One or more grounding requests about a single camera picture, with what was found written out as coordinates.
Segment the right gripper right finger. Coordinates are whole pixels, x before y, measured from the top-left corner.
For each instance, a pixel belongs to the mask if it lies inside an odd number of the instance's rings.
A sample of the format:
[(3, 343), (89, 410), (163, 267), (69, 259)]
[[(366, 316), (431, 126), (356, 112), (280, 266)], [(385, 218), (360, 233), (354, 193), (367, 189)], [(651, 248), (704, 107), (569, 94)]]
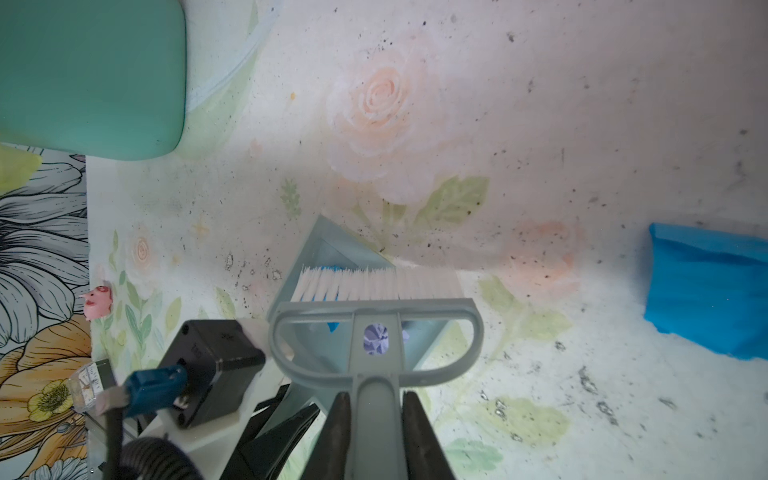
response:
[(413, 391), (403, 394), (401, 418), (408, 479), (455, 480), (422, 403)]

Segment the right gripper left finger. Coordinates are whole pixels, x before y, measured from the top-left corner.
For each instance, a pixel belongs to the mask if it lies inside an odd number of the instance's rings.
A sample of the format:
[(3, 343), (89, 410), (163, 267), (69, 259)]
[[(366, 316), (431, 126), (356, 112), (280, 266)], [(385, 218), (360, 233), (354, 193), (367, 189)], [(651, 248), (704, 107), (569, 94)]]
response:
[(339, 392), (300, 479), (344, 480), (350, 442), (351, 399)]

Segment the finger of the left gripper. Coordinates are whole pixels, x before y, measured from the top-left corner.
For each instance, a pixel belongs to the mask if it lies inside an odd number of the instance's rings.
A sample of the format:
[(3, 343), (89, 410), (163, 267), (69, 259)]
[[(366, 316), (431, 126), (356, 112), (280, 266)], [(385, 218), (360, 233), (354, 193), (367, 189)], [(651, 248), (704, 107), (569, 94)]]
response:
[(221, 479), (278, 478), (289, 455), (320, 413), (315, 404), (310, 404), (276, 426), (267, 427), (279, 406), (264, 404), (251, 417)]

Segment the grey-blue hand brush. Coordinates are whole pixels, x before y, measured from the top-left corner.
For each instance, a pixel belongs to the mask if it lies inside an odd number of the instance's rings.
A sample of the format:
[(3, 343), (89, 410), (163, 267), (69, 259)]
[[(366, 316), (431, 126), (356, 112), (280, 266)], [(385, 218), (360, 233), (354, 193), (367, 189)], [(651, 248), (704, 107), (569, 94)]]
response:
[[(479, 357), (484, 337), (482, 317), (466, 297), (456, 273), (446, 268), (395, 267), (344, 270), (337, 278), (337, 300), (323, 296), (327, 283), (322, 268), (307, 267), (299, 275), (291, 300), (280, 304), (270, 321), (273, 358), (293, 382), (331, 390), (351, 399), (351, 442), (345, 479), (408, 479), (402, 429), (402, 400), (406, 391), (450, 382), (466, 373)], [(430, 370), (405, 365), (407, 322), (459, 322), (472, 327), (472, 342), (452, 363)], [(281, 339), (286, 327), (325, 323), (331, 331), (351, 328), (348, 366), (344, 372), (324, 372), (293, 362), (294, 352)], [(365, 328), (383, 324), (389, 350), (380, 356), (363, 349)]]

